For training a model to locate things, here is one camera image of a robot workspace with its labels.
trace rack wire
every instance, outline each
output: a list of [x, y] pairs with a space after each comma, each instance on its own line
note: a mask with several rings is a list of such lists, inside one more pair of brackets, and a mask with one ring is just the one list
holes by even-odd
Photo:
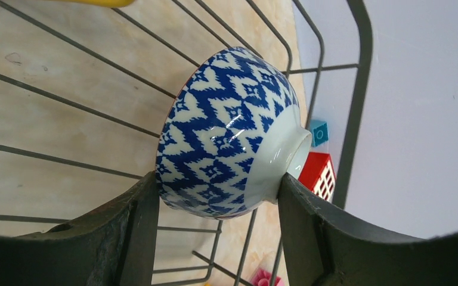
[[[197, 22], [199, 25], [201, 25], [207, 32], [209, 32], [213, 37], [215, 37], [217, 40], [219, 40], [223, 45], [226, 47], [230, 47], [230, 45], [222, 38], [220, 37], [219, 34], [214, 32], [213, 29], [211, 29], [205, 22], [203, 22], [201, 19], [199, 19], [192, 11], [190, 11], [185, 5], [183, 5], [179, 0], [171, 0], [175, 5], [177, 5], [180, 9], [182, 9], [187, 16], [191, 17], [195, 22]], [[234, 29], [230, 27], [216, 12], [214, 12], [210, 6], [208, 6], [206, 3], [204, 3], [202, 0], [195, 0], [197, 5], [199, 5], [203, 10], [205, 10], [216, 22], [218, 22], [226, 31], [228, 31], [232, 36], [234, 36], [243, 46], [248, 48], [249, 50], [253, 51], [255, 54], [261, 57], [260, 53], [252, 47], [248, 42], [245, 41], [245, 39], [239, 35]], [[315, 98], [317, 95], [318, 91], [318, 84], [320, 81], [320, 76], [322, 72], [327, 72], [327, 71], [332, 71], [332, 70], [343, 70], [343, 69], [357, 69], [357, 75], [355, 78], [355, 84], [354, 84], [354, 91], [352, 94], [352, 103], [351, 107], [349, 110], [349, 116], [348, 116], [348, 121], [347, 121], [347, 126], [346, 126], [346, 134], [345, 134], [345, 139], [343, 142], [343, 147], [342, 147], [342, 154], [341, 154], [341, 160], [339, 163], [339, 170], [338, 170], [338, 178], [336, 181], [336, 188], [334, 191], [334, 196], [333, 196], [333, 204], [337, 205], [340, 208], [345, 207], [345, 202], [346, 202], [346, 195], [348, 192], [348, 184], [350, 180], [350, 174], [352, 170], [352, 164], [354, 161], [354, 154], [355, 154], [355, 148], [356, 148], [356, 143], [357, 143], [357, 138], [358, 138], [358, 132], [359, 132], [359, 127], [361, 123], [361, 116], [363, 112], [363, 106], [364, 106], [364, 99], [366, 95], [366, 88], [367, 88], [367, 81], [369, 78], [369, 70], [370, 70], [370, 63], [371, 63], [371, 58], [372, 58], [372, 30], [371, 30], [371, 24], [369, 17], [367, 15], [366, 8], [362, 2], [362, 0], [347, 0], [347, 4], [352, 12], [352, 15], [354, 17], [355, 23], [358, 27], [359, 31], [359, 38], [360, 38], [360, 57], [359, 61], [357, 63], [348, 63], [348, 64], [341, 64], [341, 65], [336, 65], [336, 66], [323, 66], [323, 60], [324, 60], [324, 53], [325, 53], [325, 46], [324, 46], [324, 40], [323, 37], [320, 33], [320, 31], [317, 29], [317, 26], [314, 24], [312, 21], [311, 17], [308, 15], [308, 13], [305, 11], [304, 7], [302, 6], [301, 2], [299, 0], [292, 0], [294, 3], [295, 7], [298, 9], [299, 13], [301, 16], [305, 19], [307, 22], [308, 26], [311, 28], [311, 30], [314, 32], [316, 38], [318, 39], [318, 43], [320, 46], [320, 53], [319, 53], [319, 58], [318, 58], [318, 64], [317, 67], [310, 67], [310, 68], [305, 68], [305, 69], [297, 69], [297, 70], [292, 70], [292, 61], [293, 61], [293, 55], [291, 52], [291, 48], [287, 41], [285, 40], [284, 37], [278, 32], [278, 30], [273, 26], [273, 24], [269, 21], [269, 19], [265, 16], [265, 14], [261, 11], [261, 9], [255, 4], [253, 0], [246, 0], [250, 8], [259, 16], [259, 18], [266, 24], [266, 26], [272, 31], [274, 36], [280, 41], [280, 43], [284, 46], [287, 54], [287, 66], [285, 71], [283, 71], [283, 74], [288, 78], [289, 75], [291, 74], [307, 74], [307, 73], [315, 73], [314, 77], [314, 86], [311, 91], [311, 101], [310, 101], [310, 106], [308, 109], [308, 115], [307, 115], [307, 123], [306, 126], [309, 126], [310, 120], [312, 118], [312, 113], [314, 110], [314, 105], [315, 105]], [[10, 13], [16, 15], [17, 17], [22, 18], [23, 20], [26, 20], [30, 24], [33, 24], [34, 26], [44, 30], [45, 32], [49, 33], [50, 35], [64, 41], [65, 43], [79, 49], [80, 51], [85, 52], [86, 54], [100, 60], [101, 62], [115, 68], [116, 70], [148, 85], [149, 87], [163, 93], [165, 96], [170, 97], [170, 98], [176, 98], [176, 96], [167, 90], [159, 87], [158, 85], [154, 84], [153, 82], [139, 76], [136, 73], [133, 73], [129, 71], [128, 69], [118, 65], [114, 61], [109, 60], [108, 58], [102, 56], [101, 54], [98, 54], [97, 52], [87, 48], [86, 46], [83, 46], [79, 42], [74, 41], [73, 39], [70, 39], [66, 35], [63, 35], [62, 33], [48, 27], [47, 25], [41, 23], [40, 21], [35, 20], [31, 16], [21, 12], [20, 10], [14, 8], [12, 5], [9, 5], [7, 3], [4, 3], [3, 1], [0, 0], [0, 7], [9, 11]], [[134, 25], [138, 27], [140, 30], [142, 30], [144, 33], [150, 35], [153, 39], [157, 40], [161, 44], [163, 44], [165, 47], [170, 49], [171, 51], [175, 52], [178, 54], [180, 57], [183, 59], [187, 60], [189, 63], [192, 63], [192, 65], [199, 67], [200, 64], [194, 61], [192, 58], [190, 58], [188, 55], [185, 53], [181, 52], [178, 48], [174, 47], [171, 45], [169, 42], [161, 38], [159, 35], [153, 33], [150, 29], [146, 28], [143, 26], [141, 23], [137, 22], [135, 19], [133, 19], [131, 16], [127, 15], [125, 12], [118, 8], [113, 8], [112, 9], [116, 14], [120, 15], [123, 17], [125, 20], [127, 20], [131, 25]], [[49, 98], [51, 100], [57, 101], [60, 104], [65, 104], [68, 105], [72, 108], [76, 108], [78, 110], [93, 114], [95, 116], [98, 116], [100, 118], [106, 119], [108, 121], [117, 123], [119, 125], [125, 126], [127, 128], [131, 128], [133, 130], [142, 132], [144, 134], [147, 134], [149, 136], [158, 138], [159, 134], [154, 133], [150, 130], [141, 128], [139, 126], [133, 125], [132, 123], [126, 122], [124, 120], [115, 118], [109, 114], [100, 112], [98, 110], [95, 110], [93, 108], [87, 107], [85, 105], [82, 105], [80, 103], [68, 100], [66, 98], [63, 98], [59, 95], [50, 93], [48, 91], [45, 91], [43, 89], [37, 88], [32, 85], [28, 85], [24, 82], [21, 82], [19, 80], [12, 79], [10, 77], [7, 77], [3, 74], [0, 74], [0, 81], [8, 83], [10, 85], [14, 85], [16, 87], [25, 89], [30, 92], [34, 92], [38, 95], [41, 95], [43, 97]], [[69, 166], [74, 166], [74, 167], [79, 167], [83, 169], [88, 169], [88, 170], [94, 170], [98, 172], [103, 172], [103, 173], [108, 173], [116, 176], [122, 176], [126, 178], [131, 178], [131, 179], [141, 179], [142, 176], [136, 175], [136, 174], [131, 174], [131, 173], [126, 173], [126, 172], [121, 172], [118, 170], [113, 170], [113, 169], [108, 169], [105, 167], [101, 166], [95, 166], [91, 164], [86, 164], [83, 162], [79, 161], [73, 161], [73, 160], [68, 160], [66, 158], [59, 158], [55, 156], [51, 156], [48, 154], [42, 154], [42, 153], [36, 153], [33, 151], [29, 150], [23, 150], [19, 148], [13, 148], [10, 146], [6, 145], [0, 145], [0, 151], [6, 152], [6, 153], [12, 153], [12, 154], [17, 154], [21, 156], [26, 156], [26, 157], [31, 157], [31, 158], [36, 158], [40, 160], [46, 160], [46, 161], [51, 161], [59, 164], [65, 164]], [[191, 279], [191, 280], [185, 280], [185, 281], [175, 281], [175, 282], [167, 282], [167, 283], [162, 283], [162, 284], [155, 284], [155, 285], [161, 285], [161, 286], [177, 286], [177, 285], [188, 285], [188, 284], [196, 284], [196, 283], [201, 283], [201, 282], [206, 282], [210, 277], [213, 269], [217, 269], [221, 271], [222, 273], [228, 275], [231, 278], [234, 278], [234, 285], [239, 285], [243, 284], [246, 286], [251, 286], [252, 284], [249, 281], [246, 281], [241, 278], [242, 270], [245, 265], [245, 258], [246, 258], [246, 253], [248, 250], [249, 242], [252, 236], [252, 230], [253, 230], [253, 225], [255, 223], [255, 218], [256, 218], [257, 210], [254, 210], [251, 214], [250, 217], [250, 222], [249, 222], [249, 227], [247, 231], [247, 236], [245, 239], [245, 244], [243, 246], [242, 250], [242, 256], [237, 268], [236, 273], [232, 273], [228, 269], [222, 267], [221, 265], [217, 264], [215, 262], [215, 254], [218, 246], [218, 241], [222, 232], [222, 224], [223, 221], [218, 222], [218, 226], [216, 229], [193, 229], [193, 228], [173, 228], [173, 227], [168, 227], [168, 226], [158, 226], [157, 230], [159, 231], [173, 231], [173, 232], [198, 232], [198, 233], [205, 233], [205, 234], [215, 234], [215, 239], [213, 241], [213, 246], [212, 246], [212, 251], [209, 257], [203, 256], [197, 251], [192, 251], [192, 254], [196, 257], [198, 257], [200, 260], [204, 261], [207, 263], [207, 265], [204, 266], [190, 266], [190, 267], [183, 267], [183, 268], [170, 268], [170, 269], [155, 269], [153, 271], [154, 274], [159, 274], [159, 273], [171, 273], [171, 272], [182, 272], [182, 271], [193, 271], [193, 270], [202, 270], [206, 269], [207, 273], [205, 277], [199, 278], [199, 279]], [[0, 221], [13, 221], [13, 222], [41, 222], [41, 223], [64, 223], [67, 222], [67, 219], [60, 219], [60, 218], [48, 218], [48, 217], [28, 217], [28, 216], [10, 216], [10, 215], [2, 215], [0, 214]], [[272, 277], [270, 281], [270, 285], [274, 285], [275, 280], [276, 280], [276, 275], [277, 275], [277, 270], [278, 270], [278, 265], [280, 262], [281, 258], [281, 252], [282, 252], [282, 244], [281, 244], [281, 239], [277, 247], [277, 255], [276, 259], [274, 261], [274, 267], [273, 267], [273, 272], [272, 272]]]

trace blue patterned bowl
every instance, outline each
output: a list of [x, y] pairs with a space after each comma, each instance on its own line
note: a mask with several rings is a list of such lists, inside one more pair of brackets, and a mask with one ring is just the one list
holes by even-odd
[[299, 176], [311, 139], [282, 73], [246, 48], [222, 50], [189, 78], [166, 119], [160, 196], [201, 217], [241, 216], [276, 202], [281, 177]]

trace yellow object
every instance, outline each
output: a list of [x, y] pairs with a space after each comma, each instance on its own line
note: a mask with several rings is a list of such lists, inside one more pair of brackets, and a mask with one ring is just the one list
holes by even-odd
[[135, 0], [55, 0], [61, 2], [76, 2], [89, 5], [96, 5], [109, 8], [118, 8], [130, 5]]

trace blue zigzag pattern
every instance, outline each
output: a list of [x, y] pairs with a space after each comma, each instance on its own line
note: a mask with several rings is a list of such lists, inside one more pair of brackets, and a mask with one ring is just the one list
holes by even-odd
[[262, 134], [290, 105], [298, 100], [287, 79], [247, 49], [208, 59], [180, 92], [159, 138], [163, 201], [203, 217], [247, 213], [245, 184]]

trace white wall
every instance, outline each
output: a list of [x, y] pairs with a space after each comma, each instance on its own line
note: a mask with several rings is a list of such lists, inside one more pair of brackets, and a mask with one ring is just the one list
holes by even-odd
[[[326, 41], [325, 65], [356, 62], [346, 2], [303, 1]], [[369, 88], [346, 209], [418, 237], [458, 230], [458, 1], [365, 1], [373, 25]], [[318, 43], [296, 13], [303, 67]], [[311, 90], [314, 74], [305, 76]], [[321, 75], [314, 115], [327, 120], [338, 168], [355, 70]]]

